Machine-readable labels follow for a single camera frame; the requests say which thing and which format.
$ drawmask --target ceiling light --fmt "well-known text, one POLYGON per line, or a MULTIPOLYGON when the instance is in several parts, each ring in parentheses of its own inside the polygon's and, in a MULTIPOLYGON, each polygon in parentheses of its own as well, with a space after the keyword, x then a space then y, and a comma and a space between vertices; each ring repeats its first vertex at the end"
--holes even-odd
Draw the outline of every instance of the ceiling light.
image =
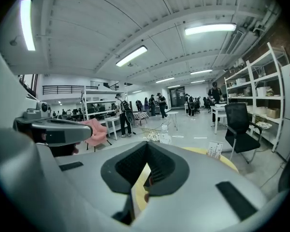
POLYGON ((201 83, 201 82, 205 82, 205 80, 195 81, 195 82, 191 82, 191 83, 201 83))
POLYGON ((168 88, 179 87, 180 85, 170 86, 168 88))
POLYGON ((30 12, 31 12, 31 0, 21 0, 20 2, 21 28, 23 30, 28 51, 35 51, 31 30, 30 12))
POLYGON ((211 71, 213 71, 213 70, 206 70, 206 71, 199 71, 199 72, 191 72, 190 75, 204 73, 204 72, 211 72, 211 71))
POLYGON ((142 45, 139 48, 135 49, 133 52, 126 55, 122 60, 117 62, 116 65, 121 67, 125 63, 128 63, 129 61, 131 61, 132 59, 136 58, 137 56, 141 55, 142 53, 144 53, 146 51, 147 51, 147 48, 144 45, 142 45))
POLYGON ((169 80, 172 80, 172 79, 174 79, 174 77, 167 78, 167 79, 160 80, 160 81, 156 81, 156 83, 161 83, 161 82, 169 81, 169 80))
POLYGON ((195 33, 215 32, 215 31, 235 31, 235 29, 236 29, 235 23, 218 23, 185 29, 185 34, 191 35, 195 33))

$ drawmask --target railing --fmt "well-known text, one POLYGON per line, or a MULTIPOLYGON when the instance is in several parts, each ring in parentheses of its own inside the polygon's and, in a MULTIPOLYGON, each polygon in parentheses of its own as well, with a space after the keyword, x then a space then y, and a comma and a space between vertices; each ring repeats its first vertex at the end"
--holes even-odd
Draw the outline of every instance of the railing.
POLYGON ((109 86, 109 89, 111 89, 111 90, 118 90, 119 89, 119 83, 115 83, 114 85, 112 85, 112 86, 109 86))
MULTIPOLYGON (((89 89, 98 89, 96 86, 86 86, 89 89)), ((69 86, 69 85, 59 85, 59 86, 43 86, 43 94, 72 94, 81 93, 84 90, 84 86, 69 86)))

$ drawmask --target yellow object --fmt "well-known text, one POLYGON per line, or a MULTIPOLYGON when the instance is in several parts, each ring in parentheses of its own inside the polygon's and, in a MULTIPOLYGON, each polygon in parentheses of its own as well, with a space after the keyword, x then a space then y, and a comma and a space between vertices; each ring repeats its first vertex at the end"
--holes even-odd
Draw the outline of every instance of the yellow object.
MULTIPOLYGON (((195 153, 199 153, 199 154, 203 154, 203 155, 206 155, 206 152, 207 152, 206 149, 194 148, 194 147, 184 147, 182 149, 190 150, 190 151, 193 151, 195 153)), ((221 155, 220 161, 238 172, 236 166, 226 157, 221 155)), ((136 203, 137 203, 137 206, 139 207, 140 211, 143 211, 147 206, 147 203, 144 199, 144 196, 148 192, 144 189, 143 185, 144 185, 145 181, 147 180, 149 174, 150 174, 150 168, 149 168, 148 164, 146 164, 143 171, 141 172, 138 180, 135 182, 135 184, 132 188, 132 193, 135 196, 136 203)))

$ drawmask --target black rubber pad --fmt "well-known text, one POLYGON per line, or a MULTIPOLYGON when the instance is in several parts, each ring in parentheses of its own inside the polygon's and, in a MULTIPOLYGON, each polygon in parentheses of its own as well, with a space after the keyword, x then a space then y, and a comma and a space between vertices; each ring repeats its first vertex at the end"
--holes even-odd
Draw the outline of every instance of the black rubber pad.
POLYGON ((257 212, 257 209, 229 181, 220 182, 216 187, 241 221, 257 212))
POLYGON ((78 168, 80 166, 83 166, 83 164, 80 161, 76 161, 76 162, 60 165, 59 168, 61 169, 61 171, 66 171, 73 168, 78 168))

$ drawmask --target gray floor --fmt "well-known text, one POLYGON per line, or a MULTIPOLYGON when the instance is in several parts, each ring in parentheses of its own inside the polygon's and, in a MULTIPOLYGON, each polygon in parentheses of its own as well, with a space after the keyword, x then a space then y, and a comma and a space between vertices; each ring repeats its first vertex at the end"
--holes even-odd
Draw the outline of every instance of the gray floor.
MULTIPOLYGON (((189 117, 185 115, 184 109, 176 110, 178 130, 174 127, 173 123, 169 125, 169 135, 172 136, 172 145, 178 147, 198 147, 198 148, 208 148, 210 141, 222 142, 223 151, 231 150, 231 146, 227 143, 224 136, 226 133, 226 127, 219 126, 217 134, 214 134, 214 127, 212 127, 212 115, 207 112, 207 110, 201 110, 200 114, 194 117, 189 117)), ((151 117, 142 120, 142 128, 148 129, 158 129, 161 130, 161 124, 166 123, 166 120, 160 120, 161 116, 151 117)), ((132 135, 131 138, 120 138, 120 131, 117 131, 118 140, 115 140, 114 134, 111 133, 111 137, 108 140, 113 144, 109 145, 105 143, 104 145, 99 145, 96 147, 96 151, 111 149, 112 147, 117 147, 132 142, 146 140, 146 134, 140 126, 135 126, 133 132, 136 135, 132 135)), ((256 153, 256 156, 251 164, 247 164, 243 156, 234 153, 232 162, 237 167, 240 174, 251 180, 254 184, 261 187, 264 194, 269 198, 273 198, 277 194, 278 180, 282 172, 282 167, 280 164, 283 160, 276 154, 272 153, 270 150, 270 145, 267 141, 262 141, 260 152, 256 153), (263 184, 275 173, 277 174, 271 178, 264 186, 263 184)), ((77 146, 79 149, 79 154, 93 152, 94 148, 89 146, 86 150, 87 144, 82 142, 77 146)), ((251 157, 251 151, 246 152, 246 157, 251 157)), ((230 157, 230 153, 223 153, 227 158, 230 157)))

